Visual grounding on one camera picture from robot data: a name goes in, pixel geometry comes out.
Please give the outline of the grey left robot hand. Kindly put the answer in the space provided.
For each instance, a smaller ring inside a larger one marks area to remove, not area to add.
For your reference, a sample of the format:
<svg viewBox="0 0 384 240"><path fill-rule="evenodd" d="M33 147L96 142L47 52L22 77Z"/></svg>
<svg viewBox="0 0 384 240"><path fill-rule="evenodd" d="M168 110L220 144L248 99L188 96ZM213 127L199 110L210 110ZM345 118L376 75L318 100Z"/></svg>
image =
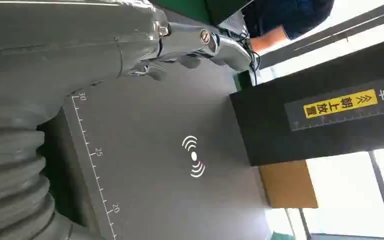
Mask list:
<svg viewBox="0 0 384 240"><path fill-rule="evenodd" d="M169 22L147 0L0 0L0 129L35 129L83 87L159 79L160 62L195 68L201 58L236 71L251 62L231 38Z"/></svg>

